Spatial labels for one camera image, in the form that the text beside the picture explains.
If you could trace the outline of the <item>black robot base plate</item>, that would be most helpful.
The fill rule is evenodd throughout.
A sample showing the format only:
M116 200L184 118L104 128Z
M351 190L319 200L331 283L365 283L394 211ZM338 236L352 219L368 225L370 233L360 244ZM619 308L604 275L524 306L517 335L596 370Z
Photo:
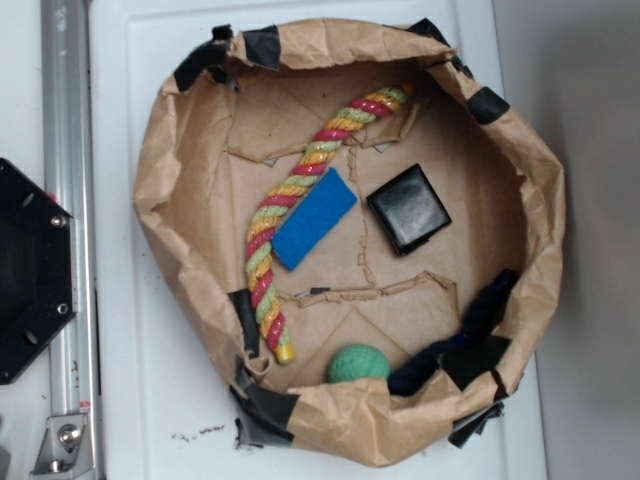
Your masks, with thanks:
M72 217L1 160L1 383L29 367L75 316Z

